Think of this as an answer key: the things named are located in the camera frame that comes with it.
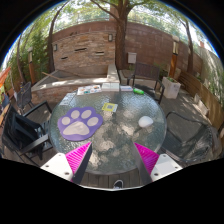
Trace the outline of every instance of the patio floor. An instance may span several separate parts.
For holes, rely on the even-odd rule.
[[[12,98],[11,103],[16,109],[18,109],[14,98]],[[52,109],[55,106],[56,106],[56,103],[50,104],[50,107]],[[193,98],[189,95],[188,92],[186,92],[183,89],[180,89],[176,99],[167,99],[165,96],[163,96],[160,106],[163,109],[165,116],[170,111],[176,111],[179,114],[186,116],[188,118],[193,118],[200,121],[204,121],[206,123],[210,123],[209,120],[200,113],[199,108],[197,107],[197,105],[194,104]],[[26,106],[25,111],[28,111],[29,109],[30,107]],[[29,118],[36,122],[42,122],[46,120],[47,117],[50,116],[49,113],[47,113],[46,108],[42,107],[40,108],[40,110],[42,110],[40,111],[40,114],[43,114],[42,112],[44,112],[44,116],[39,116],[38,112],[35,111],[35,113],[32,116],[29,116]],[[197,126],[198,124],[195,124],[195,123],[189,124],[188,122],[184,123],[178,120],[178,118],[172,117],[172,115],[170,116],[170,119],[168,119],[167,125],[171,127],[174,132],[184,136],[184,138],[186,139],[192,136],[193,133],[196,132],[198,127]],[[5,155],[3,156],[4,159],[13,160],[16,162],[22,162],[21,159],[15,153],[12,153],[7,148],[5,148],[4,153],[5,153]],[[40,161],[39,158],[34,158],[33,160],[37,164],[42,166],[50,158],[52,158],[56,153],[57,151],[55,149],[51,149],[43,155],[42,161]],[[94,187],[94,188],[112,188],[113,183],[118,179],[123,180],[124,188],[133,188],[133,187],[142,186],[138,169],[135,169],[120,175],[107,175],[107,176],[85,173],[83,180],[81,182],[81,185],[87,186],[87,187]]]

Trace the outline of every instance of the tree branch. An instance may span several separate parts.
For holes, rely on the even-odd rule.
[[[113,3],[109,3],[109,2],[104,1],[104,0],[100,0],[100,1],[101,1],[101,2],[104,2],[104,3],[106,3],[106,4],[109,4],[109,5],[112,5],[115,9],[118,10],[118,7],[117,7],[115,4],[113,4]]]
[[[94,4],[96,4],[100,9],[102,9],[104,12],[110,14],[111,16],[113,16],[117,21],[119,21],[119,18],[117,16],[115,16],[113,13],[107,11],[106,9],[104,9],[102,6],[100,6],[99,3],[95,2],[94,0],[90,0],[91,2],[93,2]]]

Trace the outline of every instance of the paw print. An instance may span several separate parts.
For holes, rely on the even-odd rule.
[[[75,107],[58,120],[61,135],[70,141],[82,141],[91,137],[102,125],[103,117],[92,107]]]

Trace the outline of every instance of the white cabinet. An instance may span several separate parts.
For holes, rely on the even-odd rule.
[[[128,52],[128,63],[135,64],[137,53]]]

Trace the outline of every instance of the round glass table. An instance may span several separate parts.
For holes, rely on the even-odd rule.
[[[54,108],[49,127],[49,136],[53,146],[61,153],[92,142],[92,155],[86,172],[95,174],[118,174],[137,168],[132,154],[133,142],[155,152],[161,147],[166,135],[166,118],[160,106],[146,93],[99,92],[77,95],[69,105]],[[116,112],[102,110],[104,103],[118,104]],[[74,107],[93,107],[103,117],[102,125],[88,139],[69,141],[63,138],[57,126],[58,119]],[[141,128],[138,124],[142,116],[149,116],[153,124]]]

